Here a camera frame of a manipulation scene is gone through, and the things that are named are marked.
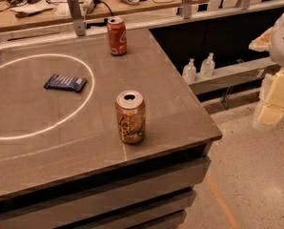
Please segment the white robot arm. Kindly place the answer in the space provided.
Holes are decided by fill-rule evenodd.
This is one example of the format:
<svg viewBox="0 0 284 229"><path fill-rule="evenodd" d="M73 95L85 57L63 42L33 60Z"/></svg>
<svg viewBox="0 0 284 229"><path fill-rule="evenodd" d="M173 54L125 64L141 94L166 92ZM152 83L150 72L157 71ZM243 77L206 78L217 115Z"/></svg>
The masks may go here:
<svg viewBox="0 0 284 229"><path fill-rule="evenodd" d="M249 48L268 52L270 59L281 67L275 75L265 75L254 111L253 127L268 131L284 117L284 12L271 28L250 43Z"/></svg>

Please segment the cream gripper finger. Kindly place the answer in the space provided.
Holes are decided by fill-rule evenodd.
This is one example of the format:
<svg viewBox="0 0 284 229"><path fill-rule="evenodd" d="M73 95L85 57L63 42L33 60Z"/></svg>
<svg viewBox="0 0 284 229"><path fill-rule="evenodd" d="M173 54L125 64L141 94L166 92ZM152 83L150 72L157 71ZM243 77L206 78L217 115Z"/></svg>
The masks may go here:
<svg viewBox="0 0 284 229"><path fill-rule="evenodd" d="M249 49L256 52L268 52L270 50L270 41L273 29L269 28L254 39L250 45Z"/></svg>
<svg viewBox="0 0 284 229"><path fill-rule="evenodd" d="M284 117L284 68L275 75L266 74L254 111L253 127L269 131Z"/></svg>

